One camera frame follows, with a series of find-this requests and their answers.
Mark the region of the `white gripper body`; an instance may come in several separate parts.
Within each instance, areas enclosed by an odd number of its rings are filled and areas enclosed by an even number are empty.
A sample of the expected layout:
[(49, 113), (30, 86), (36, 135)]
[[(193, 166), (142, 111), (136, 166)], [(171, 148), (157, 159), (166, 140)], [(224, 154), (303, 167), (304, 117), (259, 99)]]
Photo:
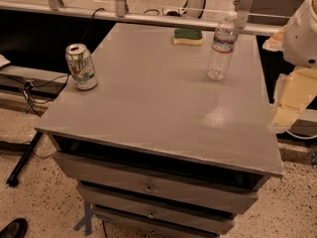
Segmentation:
[(283, 57), (296, 66), (317, 66), (317, 0), (304, 0), (286, 24)]

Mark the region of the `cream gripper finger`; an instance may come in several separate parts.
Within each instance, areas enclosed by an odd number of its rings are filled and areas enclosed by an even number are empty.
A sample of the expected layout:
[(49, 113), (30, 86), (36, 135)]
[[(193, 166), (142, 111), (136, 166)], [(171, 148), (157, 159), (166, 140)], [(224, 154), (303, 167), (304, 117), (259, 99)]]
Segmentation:
[(264, 41), (263, 48), (270, 52), (282, 52), (285, 29), (279, 29), (272, 37)]
[(297, 66), (275, 84), (270, 126), (289, 129), (317, 96), (317, 69)]

